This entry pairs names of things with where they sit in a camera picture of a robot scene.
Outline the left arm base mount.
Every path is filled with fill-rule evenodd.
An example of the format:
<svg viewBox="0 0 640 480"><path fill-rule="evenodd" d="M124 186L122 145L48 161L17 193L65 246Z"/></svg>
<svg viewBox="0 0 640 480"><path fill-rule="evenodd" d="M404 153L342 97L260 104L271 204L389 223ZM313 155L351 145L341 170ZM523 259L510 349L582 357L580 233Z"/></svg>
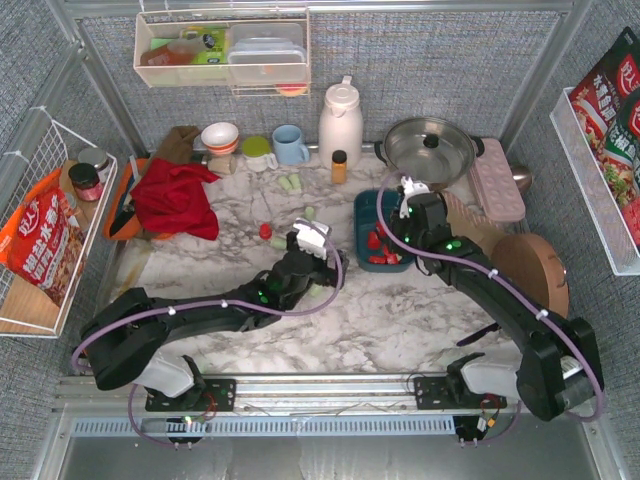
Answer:
<svg viewBox="0 0 640 480"><path fill-rule="evenodd" d="M182 395L170 398L159 391L149 390L145 402L147 412L231 412L237 390L235 379L205 379Z"/></svg>

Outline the brown cardboard sheet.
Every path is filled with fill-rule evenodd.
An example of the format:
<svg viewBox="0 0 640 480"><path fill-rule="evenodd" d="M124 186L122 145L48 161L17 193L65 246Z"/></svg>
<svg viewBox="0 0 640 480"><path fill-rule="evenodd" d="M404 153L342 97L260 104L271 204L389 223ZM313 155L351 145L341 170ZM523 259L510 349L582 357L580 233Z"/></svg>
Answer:
<svg viewBox="0 0 640 480"><path fill-rule="evenodd" d="M475 214L466 214L459 210L450 209L447 220L455 236L467 237L490 256L497 243L507 236L507 233Z"/></svg>

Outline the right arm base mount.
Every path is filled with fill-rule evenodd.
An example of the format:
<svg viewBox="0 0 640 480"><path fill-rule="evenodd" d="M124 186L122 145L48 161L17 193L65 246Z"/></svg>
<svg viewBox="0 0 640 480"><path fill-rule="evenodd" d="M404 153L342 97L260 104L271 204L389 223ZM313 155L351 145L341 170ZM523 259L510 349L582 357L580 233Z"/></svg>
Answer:
<svg viewBox="0 0 640 480"><path fill-rule="evenodd" d="M504 408L507 406L504 397L489 400L487 394L476 394L466 386L446 375L415 376L411 379L413 394L418 410L463 410L478 409L487 400L489 408Z"/></svg>

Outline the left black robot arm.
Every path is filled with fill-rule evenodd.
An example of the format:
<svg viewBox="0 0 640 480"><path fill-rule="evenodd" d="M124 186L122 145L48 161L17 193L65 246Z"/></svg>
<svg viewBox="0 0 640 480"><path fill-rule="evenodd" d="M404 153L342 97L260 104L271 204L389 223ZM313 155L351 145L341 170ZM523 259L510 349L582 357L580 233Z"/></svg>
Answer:
<svg viewBox="0 0 640 480"><path fill-rule="evenodd" d="M295 248L271 269L223 294L164 299L131 288L85 325L80 351L97 388L115 390L134 382L166 344L209 333L244 333L286 316L303 316L296 309L303 297L313 286L339 292L348 265L342 250L323 260Z"/></svg>

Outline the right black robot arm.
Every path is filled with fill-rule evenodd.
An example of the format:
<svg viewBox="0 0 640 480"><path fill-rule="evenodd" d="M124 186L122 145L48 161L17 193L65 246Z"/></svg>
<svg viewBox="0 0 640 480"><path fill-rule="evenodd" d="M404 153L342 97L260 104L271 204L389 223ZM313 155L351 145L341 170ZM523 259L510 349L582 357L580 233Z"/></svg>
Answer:
<svg viewBox="0 0 640 480"><path fill-rule="evenodd" d="M595 332L583 318L568 320L544 309L504 277L482 249L455 236L439 193L402 188L397 207L382 223L393 249L422 259L429 273L478 304L518 348L506 372L472 382L473 393L516 398L550 421L591 402L588 421L604 412L604 379Z"/></svg>

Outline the teal storage basket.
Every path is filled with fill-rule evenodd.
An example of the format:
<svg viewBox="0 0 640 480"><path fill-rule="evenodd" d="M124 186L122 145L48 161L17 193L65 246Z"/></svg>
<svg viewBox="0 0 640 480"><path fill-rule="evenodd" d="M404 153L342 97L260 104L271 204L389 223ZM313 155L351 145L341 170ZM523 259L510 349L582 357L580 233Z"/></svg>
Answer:
<svg viewBox="0 0 640 480"><path fill-rule="evenodd" d="M382 244L387 244L387 235L381 227L376 209L378 191L375 189L365 190L359 193L354 200L354 245L355 255L361 269L371 273L400 273L406 271L413 263L411 255L401 255L398 264L371 264L368 257L371 255L384 255ZM375 232L381 242L379 250L370 250L367 247L368 234Z"/></svg>

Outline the red cloth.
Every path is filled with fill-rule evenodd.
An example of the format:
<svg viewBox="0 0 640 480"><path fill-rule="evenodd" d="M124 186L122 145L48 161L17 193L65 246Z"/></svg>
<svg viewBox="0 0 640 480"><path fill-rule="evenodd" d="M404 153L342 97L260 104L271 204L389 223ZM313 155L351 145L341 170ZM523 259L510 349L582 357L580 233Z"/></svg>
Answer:
<svg viewBox="0 0 640 480"><path fill-rule="evenodd" d="M186 233L214 241L220 228L204 184L218 180L220 177L204 165L178 165L154 158L131 191L136 216L142 227L150 232Z"/></svg>

